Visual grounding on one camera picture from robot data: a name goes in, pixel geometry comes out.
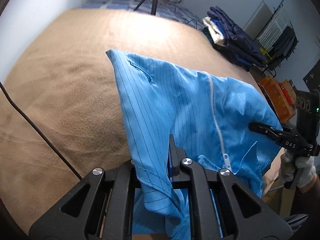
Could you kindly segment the right gloved hand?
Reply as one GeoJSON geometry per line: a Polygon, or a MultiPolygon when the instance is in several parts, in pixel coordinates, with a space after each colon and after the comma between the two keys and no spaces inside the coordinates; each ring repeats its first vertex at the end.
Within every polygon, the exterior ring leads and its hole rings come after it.
{"type": "Polygon", "coordinates": [[[285,149],[280,159],[279,176],[284,183],[295,180],[296,186],[302,189],[309,185],[317,174],[313,156],[294,159],[293,153],[285,149]]]}

